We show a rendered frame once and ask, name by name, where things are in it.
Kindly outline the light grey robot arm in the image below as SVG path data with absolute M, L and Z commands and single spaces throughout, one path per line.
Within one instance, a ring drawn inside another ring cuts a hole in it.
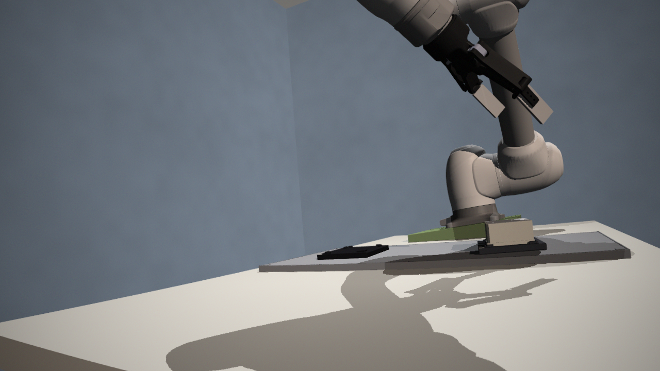
M 456 14 L 480 40 L 520 70 L 514 28 L 519 9 L 529 1 L 357 0 L 415 47 L 431 43 Z M 449 155 L 446 181 L 453 215 L 439 221 L 446 228 L 505 218 L 498 213 L 495 199 L 544 189 L 564 172 L 561 152 L 534 130 L 530 112 L 512 98 L 512 92 L 489 80 L 493 95 L 505 107 L 498 115 L 503 137 L 496 154 L 486 154 L 481 146 L 465 145 Z

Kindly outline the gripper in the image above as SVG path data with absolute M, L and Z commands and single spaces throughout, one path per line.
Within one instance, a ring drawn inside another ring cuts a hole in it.
M 423 49 L 433 59 L 441 61 L 462 91 L 471 93 L 494 118 L 505 107 L 481 84 L 482 80 L 477 75 L 485 75 L 512 92 L 512 98 L 518 99 L 540 124 L 544 124 L 553 110 L 529 85 L 532 78 L 493 51 L 484 41 L 472 44 L 467 39 L 469 31 L 467 24 L 458 15 L 452 14 L 448 26 L 431 43 L 423 44 Z

